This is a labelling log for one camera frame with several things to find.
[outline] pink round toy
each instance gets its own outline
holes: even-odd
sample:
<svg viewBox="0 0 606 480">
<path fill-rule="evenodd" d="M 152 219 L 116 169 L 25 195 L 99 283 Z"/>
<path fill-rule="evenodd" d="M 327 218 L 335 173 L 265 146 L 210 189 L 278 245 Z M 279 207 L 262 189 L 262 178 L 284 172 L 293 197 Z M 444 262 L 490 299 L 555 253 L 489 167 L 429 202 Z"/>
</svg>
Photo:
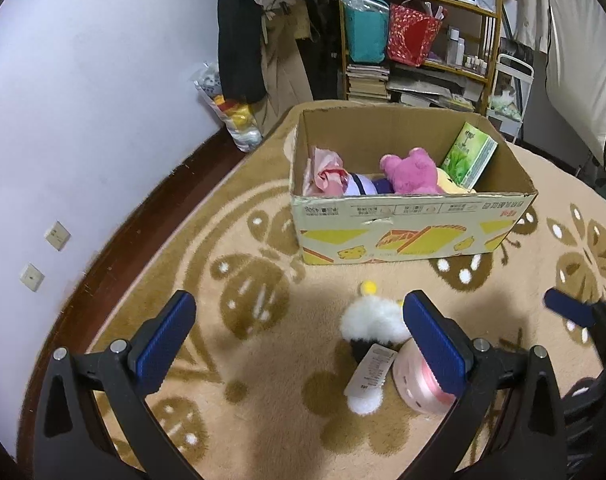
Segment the pink round toy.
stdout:
<svg viewBox="0 0 606 480">
<path fill-rule="evenodd" d="M 399 195 L 442 195 L 439 174 L 432 157 L 423 148 L 410 150 L 406 158 L 383 155 L 381 171 Z"/>
<path fill-rule="evenodd" d="M 401 398 L 417 412 L 444 415 L 456 400 L 441 389 L 414 339 L 398 352 L 392 365 L 392 377 Z"/>
</svg>

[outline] small bottle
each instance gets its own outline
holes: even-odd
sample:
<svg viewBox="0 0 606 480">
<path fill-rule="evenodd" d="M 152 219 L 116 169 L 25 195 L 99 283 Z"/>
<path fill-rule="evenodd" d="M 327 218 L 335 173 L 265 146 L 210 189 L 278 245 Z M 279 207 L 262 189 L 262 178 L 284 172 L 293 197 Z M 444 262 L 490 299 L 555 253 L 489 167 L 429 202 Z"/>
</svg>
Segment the small bottle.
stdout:
<svg viewBox="0 0 606 480">
<path fill-rule="evenodd" d="M 457 28 L 449 28 L 449 41 L 448 41 L 448 55 L 446 56 L 445 63 L 448 65 L 456 64 L 456 55 L 458 54 L 458 39 L 459 32 Z"/>
<path fill-rule="evenodd" d="M 458 38 L 458 48 L 456 50 L 456 66 L 463 66 L 463 56 L 465 56 L 465 40 Z"/>
</svg>

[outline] metal screw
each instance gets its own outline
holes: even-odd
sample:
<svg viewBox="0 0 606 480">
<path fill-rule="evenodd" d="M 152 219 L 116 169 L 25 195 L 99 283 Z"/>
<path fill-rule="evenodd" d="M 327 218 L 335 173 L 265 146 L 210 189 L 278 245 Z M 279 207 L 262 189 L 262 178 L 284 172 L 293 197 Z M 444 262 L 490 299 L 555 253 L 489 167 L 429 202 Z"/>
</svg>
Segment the metal screw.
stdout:
<svg viewBox="0 0 606 480">
<path fill-rule="evenodd" d="M 115 354 L 120 354 L 126 348 L 128 348 L 128 343 L 123 339 L 112 341 L 112 344 L 110 345 L 110 351 L 114 352 Z"/>
<path fill-rule="evenodd" d="M 474 348 L 479 352 L 487 352 L 490 349 L 490 344 L 483 338 L 474 339 Z"/>
<path fill-rule="evenodd" d="M 534 355 L 544 359 L 547 357 L 547 350 L 545 350 L 545 348 L 543 348 L 541 345 L 536 345 L 534 347 Z"/>
<path fill-rule="evenodd" d="M 61 359 L 63 359 L 66 355 L 68 355 L 68 351 L 65 350 L 63 347 L 61 347 L 61 348 L 57 348 L 54 351 L 54 354 L 52 354 L 52 357 L 54 357 L 54 359 L 57 361 L 61 361 Z"/>
</svg>

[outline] green tissue pack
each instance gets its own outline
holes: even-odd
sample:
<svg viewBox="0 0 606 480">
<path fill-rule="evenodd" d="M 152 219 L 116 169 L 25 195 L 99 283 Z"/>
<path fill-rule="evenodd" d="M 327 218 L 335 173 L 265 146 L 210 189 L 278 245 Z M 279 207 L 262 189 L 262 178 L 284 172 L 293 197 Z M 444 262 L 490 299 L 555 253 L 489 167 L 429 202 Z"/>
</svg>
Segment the green tissue pack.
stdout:
<svg viewBox="0 0 606 480">
<path fill-rule="evenodd" d="M 494 155 L 497 145 L 492 137 L 470 123 L 465 123 L 441 169 L 459 186 L 472 189 Z"/>
</svg>

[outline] wall outlet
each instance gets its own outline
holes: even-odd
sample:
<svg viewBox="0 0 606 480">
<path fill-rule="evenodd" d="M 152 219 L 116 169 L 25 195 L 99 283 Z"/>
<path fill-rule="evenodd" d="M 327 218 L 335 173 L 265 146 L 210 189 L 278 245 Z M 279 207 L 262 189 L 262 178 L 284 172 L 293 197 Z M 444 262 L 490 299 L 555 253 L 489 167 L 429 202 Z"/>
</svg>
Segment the wall outlet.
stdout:
<svg viewBox="0 0 606 480">
<path fill-rule="evenodd" d="M 36 292 L 45 276 L 33 264 L 27 264 L 26 268 L 21 272 L 20 278 L 27 288 Z"/>
<path fill-rule="evenodd" d="M 61 251 L 68 240 L 70 240 L 70 232 L 58 221 L 46 232 L 45 239 L 48 240 L 52 247 Z"/>
</svg>

